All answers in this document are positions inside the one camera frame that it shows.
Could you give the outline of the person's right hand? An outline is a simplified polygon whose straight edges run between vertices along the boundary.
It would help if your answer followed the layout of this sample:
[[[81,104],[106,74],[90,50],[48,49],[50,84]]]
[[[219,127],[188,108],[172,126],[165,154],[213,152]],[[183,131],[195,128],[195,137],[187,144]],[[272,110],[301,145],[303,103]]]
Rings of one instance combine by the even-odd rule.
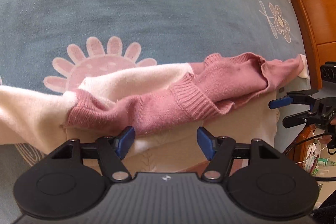
[[[334,118],[330,124],[333,126],[333,128],[335,128],[336,125],[336,119]],[[331,142],[331,135],[323,135],[322,137],[319,137],[318,140],[321,144],[327,145],[328,143]]]

